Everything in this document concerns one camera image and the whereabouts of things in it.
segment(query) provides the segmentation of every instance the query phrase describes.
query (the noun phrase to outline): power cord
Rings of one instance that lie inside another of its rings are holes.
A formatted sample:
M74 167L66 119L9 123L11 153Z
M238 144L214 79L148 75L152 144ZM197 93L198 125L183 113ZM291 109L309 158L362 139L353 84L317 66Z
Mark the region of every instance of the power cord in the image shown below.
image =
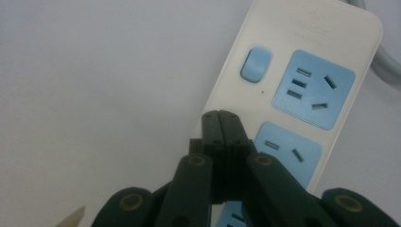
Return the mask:
M355 7L366 9L364 0L347 0L348 4ZM375 53L372 67L384 80L392 78L401 79L401 63L396 61L386 50L380 45Z

